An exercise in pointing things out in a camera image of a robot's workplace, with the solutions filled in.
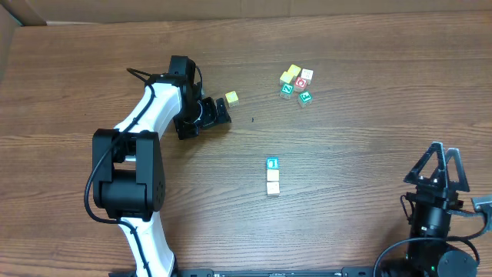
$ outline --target block with printed letter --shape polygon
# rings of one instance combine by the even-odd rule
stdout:
[[[308,85],[308,81],[299,77],[295,80],[294,91],[295,92],[303,92],[307,85]]]
[[[298,101],[299,104],[301,104],[301,107],[303,108],[313,102],[313,96],[308,91],[305,91],[299,94]]]
[[[301,73],[301,68],[298,67],[297,65],[291,65],[288,72],[291,73],[294,76],[294,78],[297,78],[299,76],[299,73]]]
[[[304,80],[307,81],[307,84],[310,85],[311,84],[311,80],[313,79],[313,71],[312,70],[309,70],[309,69],[302,69],[302,72],[301,72],[301,78],[303,78]]]
[[[236,92],[226,93],[225,98],[228,100],[229,108],[239,105],[239,98]]]
[[[280,85],[290,84],[294,80],[294,76],[289,72],[284,72],[280,77]]]
[[[284,84],[282,89],[280,90],[280,97],[285,99],[290,99],[292,96],[292,92],[294,91],[294,87],[289,84]]]
[[[267,158],[267,169],[278,169],[278,158],[277,157],[269,157]]]

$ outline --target wall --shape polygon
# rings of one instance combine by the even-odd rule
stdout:
[[[37,22],[144,22],[492,9],[492,0],[0,0]]]
[[[7,65],[8,50],[12,42],[15,28],[18,27],[17,22],[10,14],[0,6],[0,82],[5,73]]]

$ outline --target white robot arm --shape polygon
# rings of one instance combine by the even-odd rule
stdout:
[[[170,73],[148,75],[144,96],[130,115],[93,137],[94,201],[125,233],[137,277],[170,277],[176,269],[159,212],[165,198],[159,141],[165,129],[173,120],[178,137],[188,139],[200,128],[231,121],[224,99],[217,105],[202,99],[201,82],[193,82],[195,66],[188,57],[172,56]],[[114,162],[135,162],[135,170],[115,169]]]

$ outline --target stacked blocks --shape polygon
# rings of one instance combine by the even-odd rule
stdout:
[[[236,92],[226,93],[225,98],[228,100],[229,108],[239,105],[239,98]]]
[[[299,104],[305,107],[313,102],[313,95],[304,90],[311,84],[314,72],[310,69],[300,68],[296,65],[291,65],[288,71],[284,72],[280,77],[280,97],[290,99],[293,92],[299,92]]]
[[[280,169],[278,158],[267,158],[267,196],[280,195]]]

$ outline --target wood grain surface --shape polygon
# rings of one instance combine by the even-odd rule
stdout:
[[[432,141],[461,150],[465,208],[492,193],[490,34],[492,12],[19,28],[0,90],[0,273],[135,267],[121,230],[85,213],[91,137],[142,96],[125,68],[164,72],[171,55],[197,62],[211,97],[240,99],[232,124],[187,141],[170,125],[161,140],[161,219],[180,266],[372,265],[407,238],[402,180]],[[278,96],[293,63],[314,70],[304,109]],[[271,155],[278,198],[266,196]],[[451,233],[480,227],[454,219]],[[476,243],[492,276],[492,236]]]

